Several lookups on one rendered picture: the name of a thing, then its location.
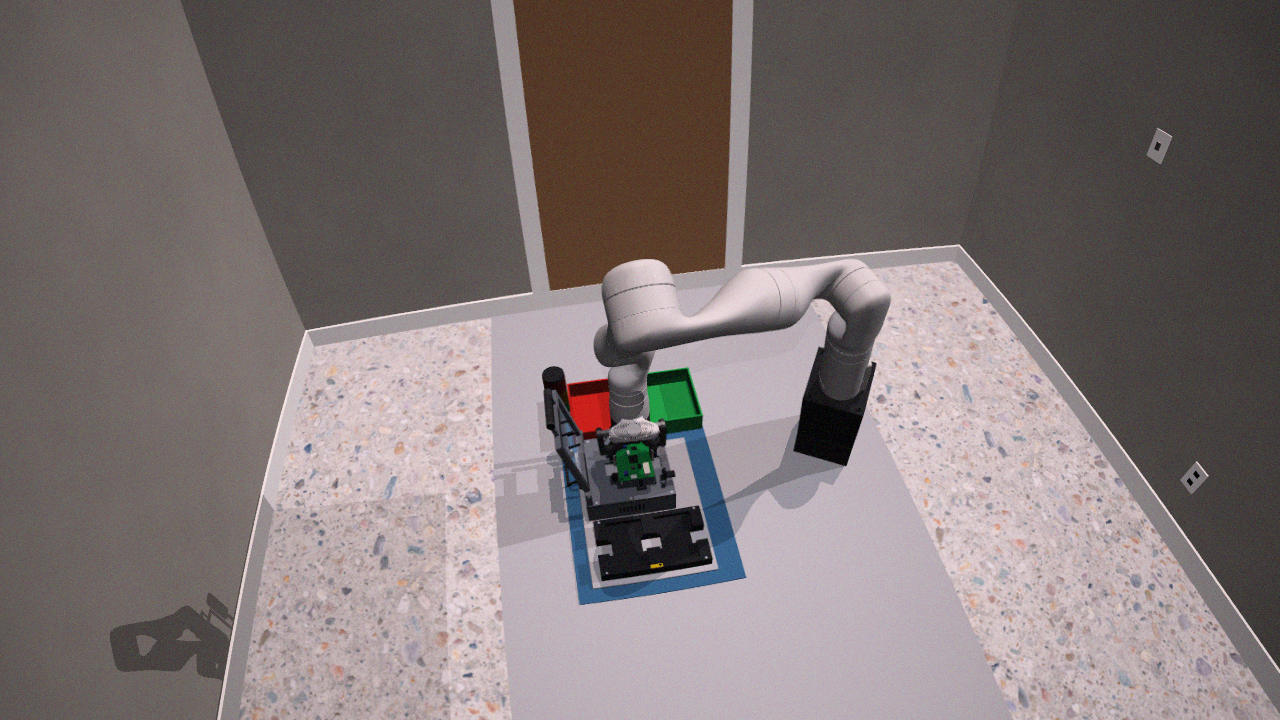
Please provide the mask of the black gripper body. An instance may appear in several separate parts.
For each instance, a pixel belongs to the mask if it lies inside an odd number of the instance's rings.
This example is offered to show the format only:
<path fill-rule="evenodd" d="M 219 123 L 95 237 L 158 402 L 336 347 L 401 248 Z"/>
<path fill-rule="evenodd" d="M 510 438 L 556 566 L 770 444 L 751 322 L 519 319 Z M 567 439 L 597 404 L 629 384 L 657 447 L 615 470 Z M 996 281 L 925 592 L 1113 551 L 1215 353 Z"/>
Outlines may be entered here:
<path fill-rule="evenodd" d="M 650 413 L 649 413 L 649 416 L 646 418 L 646 421 L 650 421 Z M 617 423 L 616 423 L 616 421 L 613 421 L 613 419 L 611 418 L 611 428 L 612 428 L 612 427 L 614 427 L 614 425 L 617 425 Z M 609 429 L 611 429 L 611 428 L 609 428 Z M 641 442 L 641 441 L 632 441 L 632 442 L 627 442 L 627 443 L 625 443 L 625 445 L 639 445 L 640 442 Z"/>

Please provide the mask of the green circuit board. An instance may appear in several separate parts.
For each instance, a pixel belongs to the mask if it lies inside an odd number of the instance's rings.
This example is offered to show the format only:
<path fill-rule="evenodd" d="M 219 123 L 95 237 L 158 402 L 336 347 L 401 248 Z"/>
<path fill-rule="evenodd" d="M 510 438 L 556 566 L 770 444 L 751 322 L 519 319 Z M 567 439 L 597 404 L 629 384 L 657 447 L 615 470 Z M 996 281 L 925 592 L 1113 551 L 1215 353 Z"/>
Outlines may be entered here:
<path fill-rule="evenodd" d="M 639 445 L 625 445 L 617 451 L 616 460 L 620 482 L 655 477 L 649 447 L 643 445 L 643 442 Z M 622 478 L 623 480 L 621 480 Z"/>

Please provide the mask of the red bin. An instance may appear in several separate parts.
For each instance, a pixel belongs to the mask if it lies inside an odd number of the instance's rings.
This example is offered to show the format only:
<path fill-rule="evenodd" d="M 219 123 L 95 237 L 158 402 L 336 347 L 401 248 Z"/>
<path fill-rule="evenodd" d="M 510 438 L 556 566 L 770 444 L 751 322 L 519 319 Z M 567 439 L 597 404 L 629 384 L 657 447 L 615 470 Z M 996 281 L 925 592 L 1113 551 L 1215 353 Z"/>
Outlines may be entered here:
<path fill-rule="evenodd" d="M 584 439 L 596 438 L 596 427 L 611 428 L 608 378 L 567 384 L 571 415 L 582 430 Z M 572 402 L 572 407 L 571 407 Z"/>

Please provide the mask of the green open bin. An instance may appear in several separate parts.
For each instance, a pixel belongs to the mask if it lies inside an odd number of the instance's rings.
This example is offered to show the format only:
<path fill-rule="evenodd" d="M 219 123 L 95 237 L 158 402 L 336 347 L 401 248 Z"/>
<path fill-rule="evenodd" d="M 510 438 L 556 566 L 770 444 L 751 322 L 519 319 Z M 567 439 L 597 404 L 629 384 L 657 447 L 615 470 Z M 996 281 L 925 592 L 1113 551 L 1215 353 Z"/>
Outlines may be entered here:
<path fill-rule="evenodd" d="M 701 429 L 703 414 L 687 368 L 650 372 L 646 375 L 650 421 L 666 420 L 667 434 Z"/>

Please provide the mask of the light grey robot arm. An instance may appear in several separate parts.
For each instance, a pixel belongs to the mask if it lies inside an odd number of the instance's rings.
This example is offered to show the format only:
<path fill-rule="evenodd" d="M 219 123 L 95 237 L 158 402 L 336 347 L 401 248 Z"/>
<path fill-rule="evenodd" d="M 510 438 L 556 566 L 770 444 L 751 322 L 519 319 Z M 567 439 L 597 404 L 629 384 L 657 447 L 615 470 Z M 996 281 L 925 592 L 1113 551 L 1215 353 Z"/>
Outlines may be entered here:
<path fill-rule="evenodd" d="M 867 388 L 872 348 L 891 304 L 890 290 L 860 260 L 739 272 L 692 316 L 682 315 L 664 263 L 643 259 L 614 266 L 602 282 L 608 323 L 594 338 L 596 360 L 611 366 L 609 409 L 617 423 L 609 430 L 611 442 L 659 436 L 659 427 L 646 421 L 646 375 L 655 350 L 786 329 L 803 318 L 814 297 L 836 310 L 826 332 L 820 389 L 838 401 L 852 398 Z"/>

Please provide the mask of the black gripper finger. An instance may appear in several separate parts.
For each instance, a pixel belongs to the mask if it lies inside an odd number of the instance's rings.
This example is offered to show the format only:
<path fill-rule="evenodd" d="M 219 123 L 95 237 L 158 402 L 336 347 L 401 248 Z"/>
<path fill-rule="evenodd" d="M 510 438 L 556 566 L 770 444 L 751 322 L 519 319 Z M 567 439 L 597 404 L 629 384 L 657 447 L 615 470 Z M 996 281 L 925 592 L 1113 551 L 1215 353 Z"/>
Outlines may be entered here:
<path fill-rule="evenodd" d="M 599 452 L 600 452 L 600 455 L 603 456 L 603 455 L 608 454 L 608 455 L 609 455 L 609 460 L 611 460 L 611 464 L 614 464 L 614 466 L 617 466 L 617 460 L 616 460 L 616 454 L 617 454 L 617 451 L 618 451 L 618 450 L 621 450 L 621 448 L 622 448 L 622 447 L 625 446 L 625 443 L 627 443 L 627 442 L 622 442 L 622 443 L 614 443 L 614 442 L 609 442 L 609 445 L 604 445 L 604 442 L 605 442 L 607 437 L 609 436 L 609 430 L 611 430 L 611 429 L 607 429 L 607 430 L 602 430 L 602 428 L 600 428 L 600 427 L 598 427 L 598 428 L 596 428 L 596 441 L 598 441 L 598 446 L 599 446 Z M 612 445 L 612 443 L 613 443 L 613 445 Z M 613 447 L 613 448 L 612 448 L 612 447 Z"/>
<path fill-rule="evenodd" d="M 657 448 L 659 446 L 660 447 L 666 446 L 666 432 L 667 432 L 666 420 L 663 418 L 660 418 L 655 424 L 659 427 L 659 436 L 657 438 L 654 438 L 654 439 L 643 439 L 641 441 L 643 445 L 645 445 L 645 446 L 649 447 L 649 454 L 650 454 L 652 461 L 654 461 L 654 457 L 657 457 Z"/>

